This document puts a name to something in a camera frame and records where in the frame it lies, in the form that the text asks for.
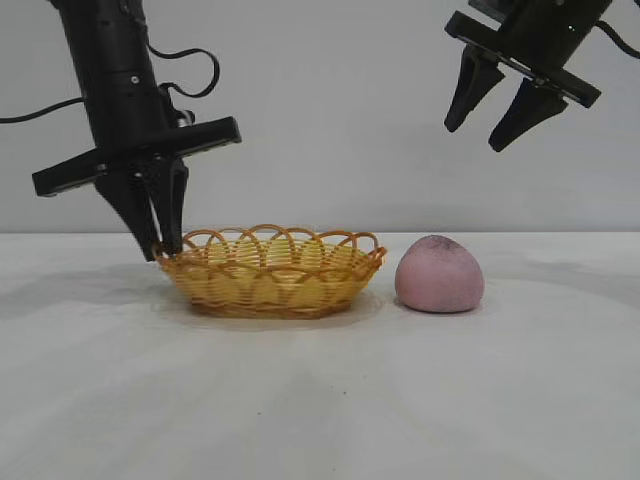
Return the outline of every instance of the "pink ball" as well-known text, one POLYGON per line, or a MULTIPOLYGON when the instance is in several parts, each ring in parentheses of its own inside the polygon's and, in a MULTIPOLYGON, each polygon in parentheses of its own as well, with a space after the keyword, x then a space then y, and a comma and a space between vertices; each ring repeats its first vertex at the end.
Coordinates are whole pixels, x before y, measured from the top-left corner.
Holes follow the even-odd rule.
POLYGON ((484 295, 484 276, 462 245, 439 235, 424 237, 404 255, 396 271, 396 293, 407 307, 430 313, 476 308, 484 295))

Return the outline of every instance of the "yellow basket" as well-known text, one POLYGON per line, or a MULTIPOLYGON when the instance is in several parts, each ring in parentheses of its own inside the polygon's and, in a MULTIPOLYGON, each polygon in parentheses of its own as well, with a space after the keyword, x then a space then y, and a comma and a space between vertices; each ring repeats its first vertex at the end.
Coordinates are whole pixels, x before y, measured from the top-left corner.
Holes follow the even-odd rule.
POLYGON ((185 250, 156 256, 191 303, 240 318, 320 318, 350 307, 387 253, 371 233, 316 234, 259 225, 198 230, 185 250), (365 253, 359 244, 369 243, 365 253))

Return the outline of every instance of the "plastic basket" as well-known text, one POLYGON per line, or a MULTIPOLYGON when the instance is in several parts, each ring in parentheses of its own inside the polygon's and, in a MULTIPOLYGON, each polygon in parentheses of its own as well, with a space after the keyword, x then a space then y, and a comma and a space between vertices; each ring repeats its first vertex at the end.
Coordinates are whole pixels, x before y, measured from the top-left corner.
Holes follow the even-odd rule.
POLYGON ((198 230, 184 246, 178 255, 157 255, 162 269, 199 310, 241 318, 312 319, 346 310, 387 253, 371 233, 276 225, 198 230))

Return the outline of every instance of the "basket rim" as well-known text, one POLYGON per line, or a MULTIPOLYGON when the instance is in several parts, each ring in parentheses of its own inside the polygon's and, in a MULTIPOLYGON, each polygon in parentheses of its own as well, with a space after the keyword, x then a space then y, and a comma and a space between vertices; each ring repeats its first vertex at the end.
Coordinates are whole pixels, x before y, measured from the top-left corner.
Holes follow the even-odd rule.
POLYGON ((315 241, 319 246, 324 250, 325 246, 331 247, 344 247, 349 243, 352 244, 352 249, 354 255, 358 252, 364 256, 364 258, 368 259, 369 262, 366 265, 367 269, 371 268, 380 268, 384 263, 384 259, 388 253, 385 247, 380 246, 378 238, 370 232, 359 232, 352 233, 346 230, 331 230, 324 233, 315 233, 309 229, 301 228, 301 227, 291 227, 284 228, 278 225, 273 224, 261 224, 257 225, 250 229, 238 228, 238 227, 227 227, 220 230, 208 230, 208 229, 198 229, 191 231, 184 235, 183 237, 183 245, 189 247, 189 250, 185 250, 176 255, 167 255, 161 245, 156 246, 154 249, 154 256, 156 261, 162 265, 163 267, 206 267, 208 270, 220 270, 224 271, 229 268, 247 268, 249 270, 254 270, 255 272, 281 272, 281 271, 290 271, 290 272, 302 272, 302 273, 336 273, 340 271, 344 271, 352 273, 356 270, 364 270, 364 266, 360 266, 359 268, 326 268, 326 267, 301 267, 296 266, 292 263, 289 264, 281 264, 281 265, 267 265, 266 263, 266 253, 265 246, 268 246, 271 242, 278 240, 282 237, 289 242, 292 251, 296 251, 297 246, 303 241, 299 238, 294 238, 292 234, 304 234, 308 235, 310 238, 307 241, 315 241), (275 231, 276 233, 271 236, 271 238, 258 238, 256 237, 256 233, 265 232, 265 231, 275 231), (239 234, 238 238, 233 240, 225 238, 225 233, 235 233, 239 234), (209 239, 206 245, 197 245, 194 243, 193 239, 198 236, 208 236, 209 239), (337 244, 329 244, 325 243, 325 240, 332 237, 345 237, 337 244), (253 242, 256 245, 256 249, 260 256, 260 266, 250 265, 245 262, 229 258, 225 261, 211 264, 208 262, 208 249, 214 245, 223 245, 223 247, 227 250, 226 254, 228 256, 233 255, 234 248, 237 247, 239 242, 245 241, 245 239, 249 239, 249 241, 253 242), (358 247, 358 240, 360 239, 369 239, 373 242, 373 250, 369 252, 365 252, 361 248, 358 247), (194 252, 205 253, 201 260, 198 260, 197 257, 193 255, 194 252))

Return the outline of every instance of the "white tabletop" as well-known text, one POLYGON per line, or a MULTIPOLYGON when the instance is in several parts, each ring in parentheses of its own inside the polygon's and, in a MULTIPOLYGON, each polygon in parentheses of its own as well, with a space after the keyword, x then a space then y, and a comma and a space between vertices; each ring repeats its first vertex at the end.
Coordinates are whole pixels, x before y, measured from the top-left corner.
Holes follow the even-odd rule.
POLYGON ((0 236, 2 480, 638 480, 640 234, 455 234, 476 312, 189 311, 128 235, 0 236))

